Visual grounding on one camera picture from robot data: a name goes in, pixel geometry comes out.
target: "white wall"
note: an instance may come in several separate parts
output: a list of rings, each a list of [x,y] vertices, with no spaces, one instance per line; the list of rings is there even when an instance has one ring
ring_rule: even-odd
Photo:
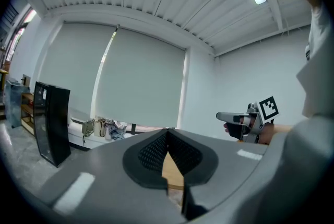
[[[31,92],[34,91],[40,66],[48,48],[47,45],[50,45],[61,24],[62,22],[59,18],[41,19],[36,15],[28,24],[16,46],[10,64],[9,76],[19,82],[23,74],[31,77]]]
[[[216,75],[212,56],[191,48],[186,52],[186,85],[180,129],[215,138],[229,136],[216,119]]]
[[[250,102],[274,95],[280,110],[275,123],[294,125],[302,115],[305,92],[296,74],[305,65],[309,27],[278,35],[219,57],[217,106],[245,112]]]

